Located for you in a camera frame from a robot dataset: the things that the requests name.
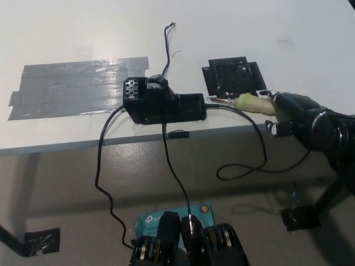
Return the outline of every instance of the black wire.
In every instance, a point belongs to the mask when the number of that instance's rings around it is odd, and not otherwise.
[[[166,33],[166,31],[175,25],[175,22],[171,22],[168,26],[165,27],[164,29],[164,38],[165,38],[165,50],[166,50],[166,57],[168,58],[168,61],[166,62],[166,65],[164,67],[164,70],[163,72],[161,73],[161,75],[164,77],[168,68],[169,68],[169,65],[170,65],[170,55],[169,55],[169,42],[168,42],[168,35]]]
[[[187,192],[186,192],[184,186],[182,185],[181,181],[179,180],[179,178],[176,176],[176,174],[174,172],[174,169],[173,169],[173,167],[171,166],[171,163],[170,163],[168,145],[166,143],[166,137],[165,137],[165,135],[166,135],[166,123],[162,123],[161,124],[161,129],[162,129],[162,132],[163,132],[163,142],[164,142],[164,147],[165,147],[166,160],[168,161],[168,165],[169,165],[171,173],[173,174],[175,180],[177,181],[177,183],[181,187],[182,192],[184,193],[184,196],[185,196],[185,199],[186,199],[186,203],[187,203],[187,213],[191,214],[190,200],[189,200],[189,197],[187,196]]]
[[[249,165],[245,165],[242,163],[227,163],[225,165],[222,165],[221,167],[219,167],[217,169],[216,172],[216,176],[218,179],[223,180],[223,181],[232,181],[232,180],[236,180],[239,178],[242,178],[248,174],[250,174],[253,171],[257,171],[257,172],[263,172],[263,173],[284,173],[284,172],[288,172],[294,168],[296,168],[297,166],[299,166],[307,157],[308,155],[311,153],[311,151],[307,151],[306,154],[300,159],[298,160],[295,164],[293,164],[292,166],[286,168],[286,169],[282,169],[282,170],[264,170],[262,169],[265,164],[267,163],[267,153],[266,153],[266,147],[265,147],[265,142],[264,139],[262,137],[262,134],[260,132],[260,129],[258,128],[258,126],[256,125],[256,123],[248,116],[246,115],[244,112],[242,112],[241,110],[234,108],[232,106],[228,106],[228,105],[221,105],[221,104],[206,104],[206,108],[219,108],[219,109],[225,109],[228,111],[232,111],[235,112],[237,114],[239,114],[240,116],[242,116],[243,118],[245,118],[246,120],[248,120],[254,127],[255,131],[257,132],[260,142],[261,142],[261,146],[262,146],[262,153],[263,153],[263,163],[257,167],[253,167],[253,166],[249,166]],[[231,166],[237,166],[237,167],[244,167],[244,168],[248,168],[249,171],[239,175],[239,176],[235,176],[232,178],[223,178],[220,175],[220,171],[227,168],[227,167],[231,167]]]
[[[166,62],[166,65],[165,65],[165,68],[163,70],[163,72],[161,73],[161,75],[164,77],[168,68],[169,68],[169,65],[170,65],[170,53],[169,53],[169,42],[168,42],[168,35],[166,33],[166,31],[170,28],[170,27],[173,27],[175,25],[174,22],[171,22],[170,25],[166,26],[165,29],[164,29],[164,39],[165,39],[165,49],[166,49],[166,57],[167,57],[167,62]],[[162,110],[162,115],[161,115],[161,120],[162,120],[162,123],[161,123],[161,130],[162,130],[162,134],[163,134],[163,142],[164,142],[164,148],[165,148],[165,154],[166,154],[166,160],[168,162],[168,165],[169,165],[169,168],[170,168],[170,171],[171,173],[173,174],[175,180],[177,181],[177,183],[179,184],[179,186],[181,187],[182,189],[182,192],[184,193],[184,196],[185,196],[185,199],[186,199],[186,204],[187,204],[187,213],[188,214],[191,214],[191,208],[190,208],[190,200],[189,200],[189,197],[187,195],[187,192],[184,188],[184,186],[182,185],[181,181],[179,180],[179,178],[177,177],[177,175],[175,174],[174,172],[174,169],[173,167],[171,166],[171,162],[170,162],[170,158],[169,158],[169,151],[168,151],[168,145],[166,143],[166,123],[165,123],[165,118],[164,118],[164,108]]]
[[[102,193],[104,193],[110,200],[110,214],[117,220],[120,222],[120,224],[122,224],[122,227],[123,227],[123,234],[122,234],[122,244],[125,245],[126,247],[130,248],[130,249],[133,249],[132,246],[128,245],[126,242],[125,242],[125,236],[126,236],[126,225],[124,224],[124,222],[118,218],[117,215],[114,214],[113,212],[113,198],[112,196],[110,195],[109,192],[107,192],[106,190],[104,190],[103,188],[101,188],[99,186],[99,176],[100,176],[100,169],[101,169],[101,151],[102,151],[102,145],[103,145],[103,142],[104,142],[104,136],[105,136],[105,132],[106,132],[106,129],[108,127],[108,125],[110,124],[112,118],[120,111],[123,109],[123,106],[121,107],[118,107],[110,116],[109,118],[107,119],[107,121],[105,122],[105,125],[104,127],[102,128],[102,131],[101,131],[101,135],[100,135],[100,139],[99,139],[99,147],[98,147],[98,164],[97,164],[97,170],[96,170],[96,177],[95,177],[95,187],[101,191]]]

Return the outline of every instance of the white table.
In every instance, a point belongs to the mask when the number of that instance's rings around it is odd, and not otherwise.
[[[208,59],[247,56],[269,89],[305,94],[355,114],[355,10],[347,0],[7,1],[0,11],[0,155],[96,146],[108,114],[7,121],[24,65],[148,56],[161,73],[163,29],[171,21],[167,75],[176,93],[204,93]],[[267,117],[252,114],[263,124]],[[190,136],[248,130],[243,118],[209,110],[206,121],[168,125]],[[107,145],[161,139],[161,126],[122,114]]]

